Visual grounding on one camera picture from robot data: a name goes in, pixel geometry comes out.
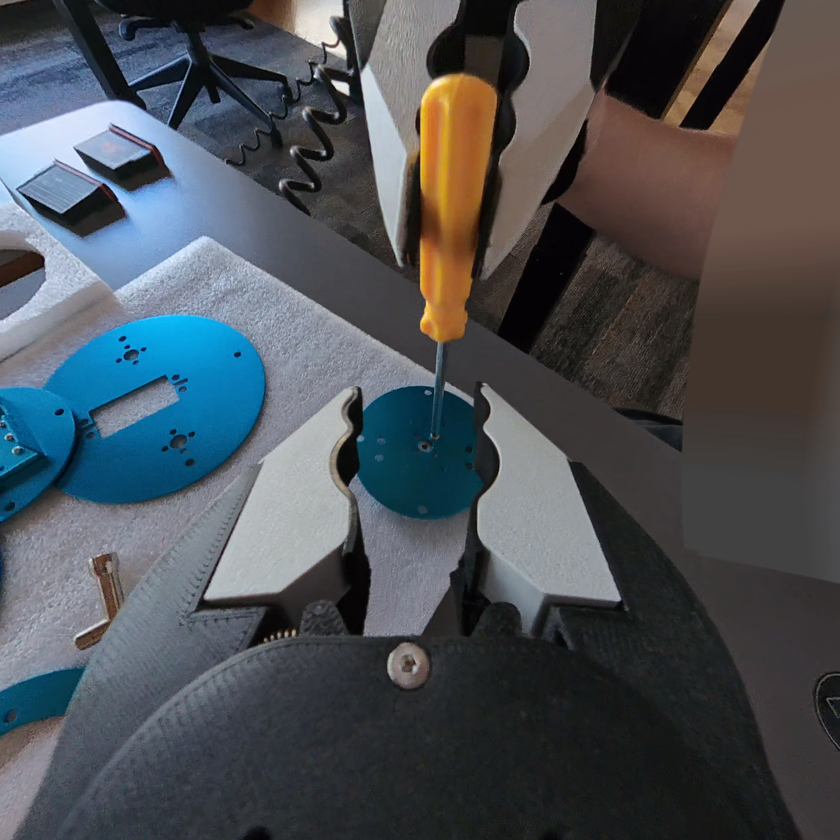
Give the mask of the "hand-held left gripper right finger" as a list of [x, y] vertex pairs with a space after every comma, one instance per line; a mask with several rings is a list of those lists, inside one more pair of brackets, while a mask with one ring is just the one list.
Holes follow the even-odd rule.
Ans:
[[506, 400], [475, 390], [475, 468], [482, 487], [469, 510], [456, 571], [456, 612], [471, 635], [489, 604], [518, 610], [539, 634], [552, 605], [622, 602], [565, 453]]

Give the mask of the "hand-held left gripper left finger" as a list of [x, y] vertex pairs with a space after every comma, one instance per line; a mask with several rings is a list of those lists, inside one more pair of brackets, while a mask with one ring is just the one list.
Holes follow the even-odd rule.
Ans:
[[345, 623], [364, 623], [366, 555], [349, 488], [362, 413], [361, 389], [346, 388], [262, 459], [206, 603], [275, 606], [299, 624], [309, 604], [325, 600]]

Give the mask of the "small blue metal disc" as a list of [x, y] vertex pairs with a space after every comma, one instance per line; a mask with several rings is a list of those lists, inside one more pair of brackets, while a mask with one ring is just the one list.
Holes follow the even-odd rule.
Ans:
[[430, 433], [432, 410], [430, 387], [389, 391], [364, 409], [357, 439], [360, 482], [385, 508], [409, 518], [452, 517], [482, 488], [473, 406], [446, 392], [437, 439]]

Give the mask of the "yellow screwdriver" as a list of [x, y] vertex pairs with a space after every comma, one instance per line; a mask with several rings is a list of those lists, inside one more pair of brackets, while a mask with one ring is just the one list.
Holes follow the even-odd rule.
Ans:
[[420, 328], [437, 343], [433, 440], [442, 425], [447, 346], [466, 330], [497, 105], [489, 82], [460, 72], [435, 79], [419, 110]]

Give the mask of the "person's right forearm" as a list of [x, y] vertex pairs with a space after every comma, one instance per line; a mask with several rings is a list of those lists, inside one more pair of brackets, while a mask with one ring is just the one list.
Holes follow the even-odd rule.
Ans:
[[631, 256], [698, 280], [737, 140], [651, 119], [600, 91], [558, 204]]

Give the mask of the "dark grey desk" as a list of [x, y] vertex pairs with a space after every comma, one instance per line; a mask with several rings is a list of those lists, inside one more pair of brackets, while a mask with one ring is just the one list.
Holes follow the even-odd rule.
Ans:
[[[424, 368], [419, 292], [382, 262], [293, 209], [182, 134], [125, 101], [103, 101], [2, 136], [2, 182], [17, 188], [53, 160], [80, 166], [75, 145], [114, 123], [152, 142], [171, 176], [125, 192], [126, 217], [76, 236], [48, 230], [117, 289], [206, 235]], [[448, 356], [448, 381], [487, 382], [582, 462], [656, 541], [695, 589], [698, 558], [685, 550], [680, 455], [496, 334], [470, 321]]]

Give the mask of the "black desk leg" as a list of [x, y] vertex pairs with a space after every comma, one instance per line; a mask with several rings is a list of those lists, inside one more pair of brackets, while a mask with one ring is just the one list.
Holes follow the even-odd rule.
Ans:
[[144, 101], [125, 79], [88, 1], [53, 1], [52, 4], [106, 96], [146, 110]]

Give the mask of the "large blue plate with cutout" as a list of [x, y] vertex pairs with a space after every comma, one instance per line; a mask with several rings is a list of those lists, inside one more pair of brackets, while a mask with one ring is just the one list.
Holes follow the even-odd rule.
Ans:
[[[107, 437], [91, 413], [164, 380], [175, 402]], [[77, 445], [57, 481], [66, 494], [108, 504], [167, 496], [219, 467], [246, 439], [266, 377], [254, 346], [209, 318], [130, 322], [72, 354], [45, 384], [77, 420]]]

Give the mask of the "white foam sheet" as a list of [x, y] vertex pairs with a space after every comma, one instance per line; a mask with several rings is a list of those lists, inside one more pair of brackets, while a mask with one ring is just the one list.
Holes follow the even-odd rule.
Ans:
[[[2, 386], [42, 386], [93, 338], [125, 322], [161, 314], [225, 322], [255, 346], [266, 399], [244, 445], [186, 490], [139, 505], [109, 506], [46, 491], [2, 524], [1, 681], [7, 686], [84, 665], [73, 638], [103, 616], [88, 558], [115, 551], [129, 594], [151, 564], [242, 471], [267, 455], [344, 388], [357, 385], [367, 407], [432, 375], [334, 316], [285, 283], [201, 238], [110, 297], [101, 299], [2, 362]], [[375, 504], [360, 482], [372, 590], [365, 632], [422, 632], [464, 549], [467, 514], [424, 521]], [[1, 837], [13, 838], [44, 777], [62, 721], [2, 736]]]

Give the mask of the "metal cross wrench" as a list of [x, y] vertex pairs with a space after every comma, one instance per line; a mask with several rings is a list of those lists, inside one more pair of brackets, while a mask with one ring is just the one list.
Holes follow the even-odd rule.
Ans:
[[101, 602], [107, 617], [74, 637], [74, 644], [79, 650], [88, 649], [101, 641], [102, 636], [107, 632], [124, 603], [117, 553], [102, 553], [91, 557], [88, 561], [88, 567], [91, 575], [99, 584]]

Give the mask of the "black office chair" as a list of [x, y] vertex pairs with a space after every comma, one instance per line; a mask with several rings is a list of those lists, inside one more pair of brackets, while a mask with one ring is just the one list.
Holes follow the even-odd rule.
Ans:
[[250, 1], [99, 1], [98, 4], [121, 16], [119, 32], [124, 40], [133, 40], [141, 28], [175, 28], [187, 38], [184, 56], [130, 84], [132, 91], [139, 92], [177, 81], [182, 83], [168, 120], [172, 129], [180, 126], [201, 90], [207, 91], [213, 103], [220, 102], [219, 92], [224, 91], [268, 127], [274, 144], [281, 144], [273, 118], [236, 85], [235, 79], [274, 81], [287, 87], [287, 78], [273, 70], [213, 55], [202, 41], [202, 33], [208, 26], [239, 25], [252, 29], [252, 23], [238, 16], [252, 4]]

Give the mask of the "black box red print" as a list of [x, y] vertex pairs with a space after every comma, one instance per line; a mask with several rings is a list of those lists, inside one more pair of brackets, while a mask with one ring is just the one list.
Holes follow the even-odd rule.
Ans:
[[115, 124], [73, 149], [94, 172], [130, 191], [171, 176], [156, 146]]

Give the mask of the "white foam block with hole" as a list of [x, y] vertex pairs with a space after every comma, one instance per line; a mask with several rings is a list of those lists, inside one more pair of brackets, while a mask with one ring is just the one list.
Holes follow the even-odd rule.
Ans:
[[1, 208], [1, 246], [42, 256], [45, 281], [34, 296], [1, 321], [1, 360], [28, 347], [100, 301], [112, 289], [23, 209]]

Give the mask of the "black box red edge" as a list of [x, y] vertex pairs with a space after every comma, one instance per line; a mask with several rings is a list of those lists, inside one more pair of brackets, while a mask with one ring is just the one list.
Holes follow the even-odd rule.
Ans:
[[60, 161], [19, 185], [17, 192], [78, 236], [93, 234], [127, 215], [108, 185]]

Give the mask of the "blue disc with bracket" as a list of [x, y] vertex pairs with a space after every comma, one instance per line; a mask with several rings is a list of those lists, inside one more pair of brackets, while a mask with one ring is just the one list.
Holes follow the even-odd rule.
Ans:
[[58, 395], [34, 387], [1, 390], [1, 521], [56, 482], [76, 441], [76, 421]]

